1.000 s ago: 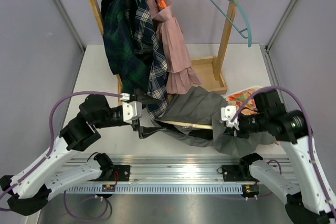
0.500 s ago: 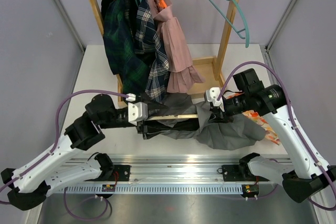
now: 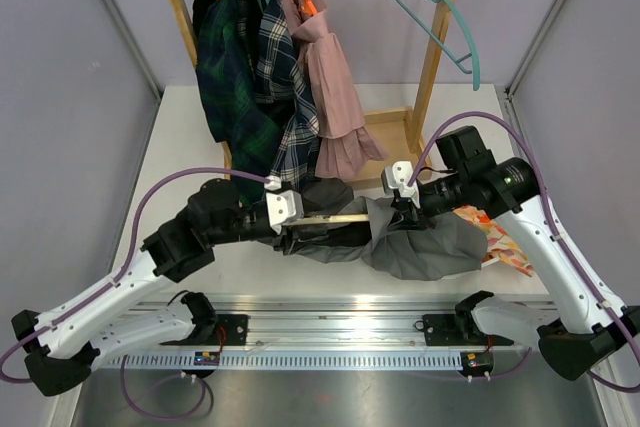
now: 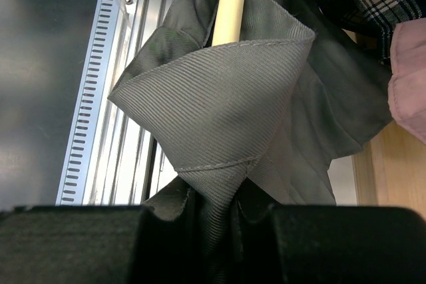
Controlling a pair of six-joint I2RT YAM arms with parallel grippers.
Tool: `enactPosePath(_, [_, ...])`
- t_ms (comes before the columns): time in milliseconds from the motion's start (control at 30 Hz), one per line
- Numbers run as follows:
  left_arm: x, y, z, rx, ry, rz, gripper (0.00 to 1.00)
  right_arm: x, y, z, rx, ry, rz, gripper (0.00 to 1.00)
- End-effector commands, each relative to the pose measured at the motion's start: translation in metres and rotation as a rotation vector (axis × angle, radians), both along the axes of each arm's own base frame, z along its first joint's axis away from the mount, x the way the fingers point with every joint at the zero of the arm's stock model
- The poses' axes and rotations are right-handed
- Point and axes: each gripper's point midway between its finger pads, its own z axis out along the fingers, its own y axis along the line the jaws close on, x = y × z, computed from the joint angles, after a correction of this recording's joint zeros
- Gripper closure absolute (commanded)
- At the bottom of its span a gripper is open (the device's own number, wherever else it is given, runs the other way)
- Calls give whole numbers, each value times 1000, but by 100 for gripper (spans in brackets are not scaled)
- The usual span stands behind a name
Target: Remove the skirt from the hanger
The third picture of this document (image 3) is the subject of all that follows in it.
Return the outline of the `grey skirt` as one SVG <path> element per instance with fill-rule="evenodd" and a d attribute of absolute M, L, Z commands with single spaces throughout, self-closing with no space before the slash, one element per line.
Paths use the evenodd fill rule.
<path fill-rule="evenodd" d="M 487 252 L 485 234 L 452 212 L 432 218 L 435 227 L 430 230 L 390 231 L 391 200 L 356 196 L 351 186 L 338 179 L 307 185 L 302 199 L 310 215 L 367 214 L 370 220 L 328 225 L 323 245 L 285 255 L 325 264 L 361 260 L 400 280 L 435 281 L 479 270 Z"/>

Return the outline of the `cream wooden hanger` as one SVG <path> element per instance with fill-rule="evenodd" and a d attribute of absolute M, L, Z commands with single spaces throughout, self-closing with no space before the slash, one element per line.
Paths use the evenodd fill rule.
<path fill-rule="evenodd" d="M 369 216 L 367 214 L 340 214 L 329 216 L 310 216 L 303 217 L 301 219 L 292 221 L 290 226 L 305 226 L 305 225 L 325 225 L 325 224 L 349 224 L 368 222 Z"/>

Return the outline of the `floral orange skirt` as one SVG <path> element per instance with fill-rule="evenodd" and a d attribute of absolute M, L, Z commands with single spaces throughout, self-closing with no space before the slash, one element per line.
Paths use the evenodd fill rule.
<path fill-rule="evenodd" d="M 501 262 L 528 277 L 534 276 L 534 269 L 524 252 L 507 232 L 487 214 L 472 206 L 464 206 L 454 211 L 469 224 L 479 228 L 487 238 L 487 252 L 482 266 Z"/>

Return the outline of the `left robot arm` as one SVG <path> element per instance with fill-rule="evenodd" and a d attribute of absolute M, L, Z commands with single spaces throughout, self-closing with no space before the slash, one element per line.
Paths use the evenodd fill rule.
<path fill-rule="evenodd" d="M 292 227 L 319 226 L 326 220 L 306 213 L 295 191 L 269 191 L 265 200 L 244 206 L 231 181 L 206 182 L 173 219 L 129 252 L 120 271 L 55 309 L 24 310 L 13 317 L 14 332 L 26 351 L 24 381 L 53 397 L 83 383 L 111 359 L 138 348 L 209 342 L 218 317 L 202 293 L 187 293 L 156 314 L 126 321 L 120 317 L 148 296 L 213 263 L 217 245 L 278 241 Z"/>

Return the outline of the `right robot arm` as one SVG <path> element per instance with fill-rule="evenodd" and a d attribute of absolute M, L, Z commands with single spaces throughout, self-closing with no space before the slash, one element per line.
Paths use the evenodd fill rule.
<path fill-rule="evenodd" d="M 539 351 L 561 377 L 575 381 L 639 333 L 639 309 L 628 306 L 595 273 L 544 196 L 532 163 L 502 163 L 466 126 L 436 141 L 450 174 L 422 183 L 410 179 L 408 161 L 381 178 L 408 230 L 431 227 L 436 216 L 460 207 L 483 211 L 522 250 L 550 294 L 557 313 L 504 301 L 479 291 L 455 307 L 454 331 L 466 343 L 501 337 Z"/>

